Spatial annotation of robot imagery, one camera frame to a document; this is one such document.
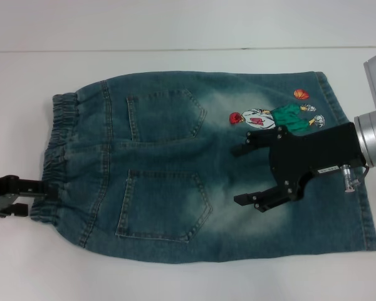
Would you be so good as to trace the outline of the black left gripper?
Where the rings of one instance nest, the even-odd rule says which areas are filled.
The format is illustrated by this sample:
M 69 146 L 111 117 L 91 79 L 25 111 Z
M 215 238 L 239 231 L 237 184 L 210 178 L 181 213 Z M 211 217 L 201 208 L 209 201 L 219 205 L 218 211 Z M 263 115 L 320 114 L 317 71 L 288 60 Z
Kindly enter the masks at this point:
M 18 176 L 0 177 L 0 217 L 28 216 L 28 205 L 15 203 L 18 196 L 56 198 L 58 190 L 44 181 L 20 179 Z

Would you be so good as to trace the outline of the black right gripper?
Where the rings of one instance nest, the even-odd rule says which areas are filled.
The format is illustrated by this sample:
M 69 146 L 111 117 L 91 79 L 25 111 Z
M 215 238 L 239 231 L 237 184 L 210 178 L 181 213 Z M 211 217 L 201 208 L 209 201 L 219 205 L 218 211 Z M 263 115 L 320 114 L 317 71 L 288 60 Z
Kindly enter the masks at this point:
M 308 181 L 333 172 L 342 174 L 345 192 L 352 193 L 360 180 L 352 179 L 351 170 L 366 166 L 352 122 L 302 136 L 287 127 L 248 131 L 244 143 L 232 147 L 231 154 L 239 157 L 265 147 L 277 186 L 234 196 L 238 205 L 252 204 L 262 213 L 301 199 Z

